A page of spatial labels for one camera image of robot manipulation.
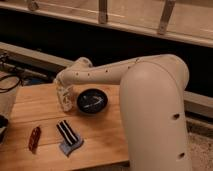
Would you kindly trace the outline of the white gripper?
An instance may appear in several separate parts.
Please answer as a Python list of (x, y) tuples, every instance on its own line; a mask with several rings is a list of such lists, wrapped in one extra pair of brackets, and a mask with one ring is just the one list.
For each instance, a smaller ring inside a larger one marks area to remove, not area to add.
[(56, 90), (59, 102), (62, 103), (63, 111), (64, 112), (70, 111), (73, 108), (72, 103), (73, 87), (58, 86)]

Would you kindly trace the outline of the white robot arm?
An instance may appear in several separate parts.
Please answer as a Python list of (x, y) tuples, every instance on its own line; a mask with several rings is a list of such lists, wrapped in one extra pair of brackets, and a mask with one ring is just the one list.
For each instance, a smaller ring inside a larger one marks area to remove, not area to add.
[(85, 57), (60, 71), (60, 88), (117, 84), (131, 171), (192, 171), (184, 113), (189, 71), (171, 54), (94, 67)]

